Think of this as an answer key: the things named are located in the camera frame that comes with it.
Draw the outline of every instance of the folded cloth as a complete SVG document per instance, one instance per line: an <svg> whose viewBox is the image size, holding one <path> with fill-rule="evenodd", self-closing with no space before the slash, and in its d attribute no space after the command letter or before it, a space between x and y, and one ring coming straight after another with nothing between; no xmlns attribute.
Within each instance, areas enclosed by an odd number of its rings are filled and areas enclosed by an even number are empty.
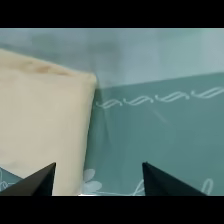
<svg viewBox="0 0 224 224"><path fill-rule="evenodd" d="M56 162L53 195L80 194L93 74L0 49L0 167L25 178Z"/></svg>

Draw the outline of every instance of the white leaf design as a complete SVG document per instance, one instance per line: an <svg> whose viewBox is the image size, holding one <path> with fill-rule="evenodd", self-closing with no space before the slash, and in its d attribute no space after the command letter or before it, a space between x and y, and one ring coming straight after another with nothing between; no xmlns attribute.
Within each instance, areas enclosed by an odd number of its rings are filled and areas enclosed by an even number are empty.
<svg viewBox="0 0 224 224"><path fill-rule="evenodd" d="M83 185L83 189L82 189L82 192L84 194L88 194L88 193L92 193L92 192L95 192L95 191L98 191L102 188L102 184L98 181L90 181L88 183L85 183Z"/></svg>
<svg viewBox="0 0 224 224"><path fill-rule="evenodd" d="M95 175L94 169L85 170L83 173L84 182L87 182L87 181L90 181L91 179L93 179L94 175Z"/></svg>

